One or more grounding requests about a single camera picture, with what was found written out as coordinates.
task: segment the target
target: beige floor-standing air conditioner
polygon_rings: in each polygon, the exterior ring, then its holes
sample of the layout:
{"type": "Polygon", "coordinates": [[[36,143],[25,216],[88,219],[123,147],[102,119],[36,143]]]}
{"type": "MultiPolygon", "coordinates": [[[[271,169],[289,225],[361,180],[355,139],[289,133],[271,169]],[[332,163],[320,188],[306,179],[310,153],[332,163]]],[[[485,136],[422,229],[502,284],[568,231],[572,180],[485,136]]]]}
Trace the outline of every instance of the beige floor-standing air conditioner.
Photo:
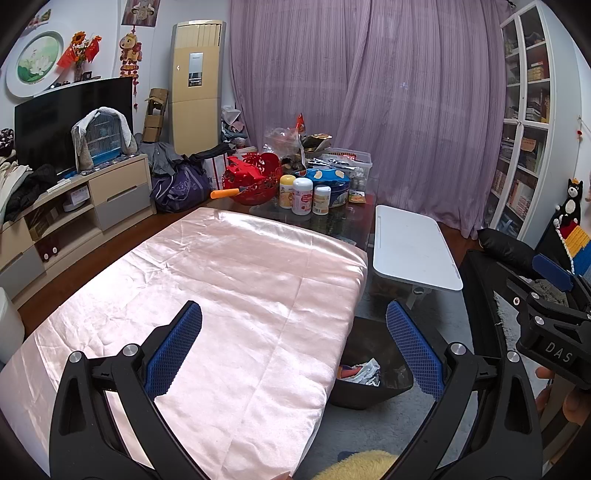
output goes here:
{"type": "Polygon", "coordinates": [[[223,45],[226,23],[191,20],[173,28],[170,125],[180,155],[220,141],[223,45]]]}

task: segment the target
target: table covered with pink cloth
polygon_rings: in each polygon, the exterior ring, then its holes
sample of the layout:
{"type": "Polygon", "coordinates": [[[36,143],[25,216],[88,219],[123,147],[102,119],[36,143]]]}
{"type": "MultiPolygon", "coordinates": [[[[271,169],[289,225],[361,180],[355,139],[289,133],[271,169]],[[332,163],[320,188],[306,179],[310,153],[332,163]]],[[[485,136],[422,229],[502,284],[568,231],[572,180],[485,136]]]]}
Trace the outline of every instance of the table covered with pink cloth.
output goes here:
{"type": "MultiPolygon", "coordinates": [[[[366,272],[366,254],[339,240],[198,209],[97,275],[27,338],[0,372],[0,408],[48,472],[68,355],[141,344],[194,300],[202,331],[158,409],[212,480],[293,472],[320,423],[366,272]]],[[[131,455],[149,465],[118,397],[109,402],[131,455]]]]}

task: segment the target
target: purple bag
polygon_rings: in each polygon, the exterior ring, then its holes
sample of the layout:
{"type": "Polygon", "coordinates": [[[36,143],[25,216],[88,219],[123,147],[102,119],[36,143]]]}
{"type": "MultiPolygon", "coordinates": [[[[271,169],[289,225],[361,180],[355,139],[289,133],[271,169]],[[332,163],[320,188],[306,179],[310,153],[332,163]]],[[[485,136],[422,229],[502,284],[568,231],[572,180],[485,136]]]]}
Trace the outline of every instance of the purple bag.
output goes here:
{"type": "Polygon", "coordinates": [[[150,196],[159,212],[183,212],[209,198],[209,181],[198,166],[185,161],[176,165],[176,171],[172,177],[152,176],[150,196]]]}

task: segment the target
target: red flag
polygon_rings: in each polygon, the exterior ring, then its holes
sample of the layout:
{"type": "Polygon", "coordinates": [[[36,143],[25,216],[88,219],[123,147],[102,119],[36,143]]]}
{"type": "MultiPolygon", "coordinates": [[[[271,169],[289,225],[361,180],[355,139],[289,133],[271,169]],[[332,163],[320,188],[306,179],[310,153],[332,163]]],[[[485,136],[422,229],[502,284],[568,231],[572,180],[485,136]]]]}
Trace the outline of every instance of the red flag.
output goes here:
{"type": "Polygon", "coordinates": [[[99,42],[101,38],[96,36],[90,41],[90,44],[86,47],[85,55],[86,60],[93,61],[96,57],[96,54],[99,52],[99,42]]]}
{"type": "Polygon", "coordinates": [[[63,69],[68,68],[72,62],[76,61],[76,54],[74,53],[74,49],[72,45],[69,45],[60,59],[57,61],[57,65],[63,69]]]}

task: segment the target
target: gray drawer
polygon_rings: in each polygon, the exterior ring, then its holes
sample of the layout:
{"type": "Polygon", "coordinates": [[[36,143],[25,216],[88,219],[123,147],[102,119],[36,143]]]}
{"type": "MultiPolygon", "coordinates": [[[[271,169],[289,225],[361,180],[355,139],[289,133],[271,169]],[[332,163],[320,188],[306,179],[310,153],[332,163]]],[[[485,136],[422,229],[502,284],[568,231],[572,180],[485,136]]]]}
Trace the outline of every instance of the gray drawer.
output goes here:
{"type": "Polygon", "coordinates": [[[45,269],[41,257],[35,247],[30,247],[0,270],[0,287],[13,299],[42,273],[45,269]]]}
{"type": "Polygon", "coordinates": [[[95,206],[100,229],[105,231],[121,220],[150,206],[150,188],[147,183],[130,188],[100,205],[95,206]]]}

